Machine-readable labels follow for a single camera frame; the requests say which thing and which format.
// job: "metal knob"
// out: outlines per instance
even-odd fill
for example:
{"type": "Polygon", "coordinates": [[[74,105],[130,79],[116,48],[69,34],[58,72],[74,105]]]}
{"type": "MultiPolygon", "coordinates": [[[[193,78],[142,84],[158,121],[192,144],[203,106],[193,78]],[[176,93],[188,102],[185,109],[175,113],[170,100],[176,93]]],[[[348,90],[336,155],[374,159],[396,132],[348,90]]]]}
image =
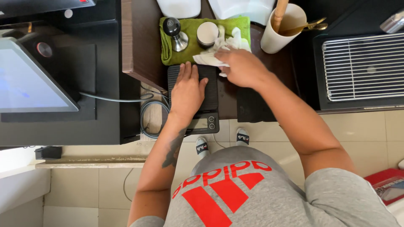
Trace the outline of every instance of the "metal knob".
{"type": "Polygon", "coordinates": [[[169,17],[163,22],[163,31],[171,36],[173,51],[181,52],[188,47],[188,36],[181,32],[181,24],[177,18],[169,17]]]}
{"type": "Polygon", "coordinates": [[[396,33],[404,26],[404,10],[394,14],[380,25],[380,28],[387,33],[396,33]]]}

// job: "foot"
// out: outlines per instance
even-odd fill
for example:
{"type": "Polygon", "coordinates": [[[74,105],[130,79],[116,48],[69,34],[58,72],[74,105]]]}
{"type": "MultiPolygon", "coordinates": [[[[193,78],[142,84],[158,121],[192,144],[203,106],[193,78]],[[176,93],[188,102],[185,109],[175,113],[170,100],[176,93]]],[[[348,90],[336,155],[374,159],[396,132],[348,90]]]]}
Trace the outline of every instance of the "foot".
{"type": "Polygon", "coordinates": [[[245,128],[237,129],[236,136],[236,146],[248,146],[250,142],[250,137],[248,136],[248,132],[245,128]]]}
{"type": "Polygon", "coordinates": [[[201,159],[210,155],[208,140],[205,137],[199,137],[198,140],[196,140],[196,153],[201,159]]]}

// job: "wooden stick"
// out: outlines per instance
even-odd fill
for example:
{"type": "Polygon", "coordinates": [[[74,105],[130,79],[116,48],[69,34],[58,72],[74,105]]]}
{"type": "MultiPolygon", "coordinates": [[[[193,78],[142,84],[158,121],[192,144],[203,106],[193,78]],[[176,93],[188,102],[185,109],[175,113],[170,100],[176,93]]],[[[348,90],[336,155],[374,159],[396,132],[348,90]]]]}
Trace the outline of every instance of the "wooden stick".
{"type": "Polygon", "coordinates": [[[289,0],[278,0],[278,3],[276,4],[274,23],[272,24],[272,28],[276,33],[279,32],[280,23],[282,22],[283,15],[285,15],[288,3],[289,0]]]}

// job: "white container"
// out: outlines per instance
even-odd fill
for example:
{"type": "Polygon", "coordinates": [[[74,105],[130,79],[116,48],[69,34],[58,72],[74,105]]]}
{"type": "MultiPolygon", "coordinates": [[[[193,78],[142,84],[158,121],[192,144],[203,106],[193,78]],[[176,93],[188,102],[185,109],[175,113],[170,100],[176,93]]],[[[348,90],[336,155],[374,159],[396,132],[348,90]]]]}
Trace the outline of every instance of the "white container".
{"type": "MultiPolygon", "coordinates": [[[[267,27],[265,28],[264,35],[261,39],[261,49],[268,54],[274,54],[284,48],[290,41],[292,41],[301,32],[293,36],[281,36],[276,33],[272,28],[272,20],[275,15],[275,9],[269,17],[267,27]]],[[[295,4],[289,3],[285,15],[283,16],[280,24],[280,31],[303,26],[307,23],[306,13],[302,8],[295,4]]]]}
{"type": "Polygon", "coordinates": [[[157,3],[165,17],[194,18],[201,12],[201,0],[157,0],[157,3]]]}
{"type": "Polygon", "coordinates": [[[275,0],[209,0],[216,19],[248,16],[253,22],[266,25],[275,0]]]}

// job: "white cup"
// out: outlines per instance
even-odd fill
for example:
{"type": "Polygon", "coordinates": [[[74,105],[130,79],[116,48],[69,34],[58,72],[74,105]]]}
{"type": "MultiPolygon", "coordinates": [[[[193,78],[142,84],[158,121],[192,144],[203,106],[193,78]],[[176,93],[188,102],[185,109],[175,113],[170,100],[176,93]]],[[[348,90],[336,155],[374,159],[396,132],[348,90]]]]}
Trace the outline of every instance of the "white cup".
{"type": "MultiPolygon", "coordinates": [[[[267,27],[265,28],[264,35],[261,39],[261,49],[268,54],[274,54],[284,48],[290,41],[292,41],[301,32],[293,36],[281,36],[276,33],[272,28],[275,9],[272,11],[267,27]]],[[[289,3],[286,7],[285,15],[283,16],[280,24],[280,31],[303,26],[307,23],[306,13],[302,8],[295,4],[289,3]]]]}

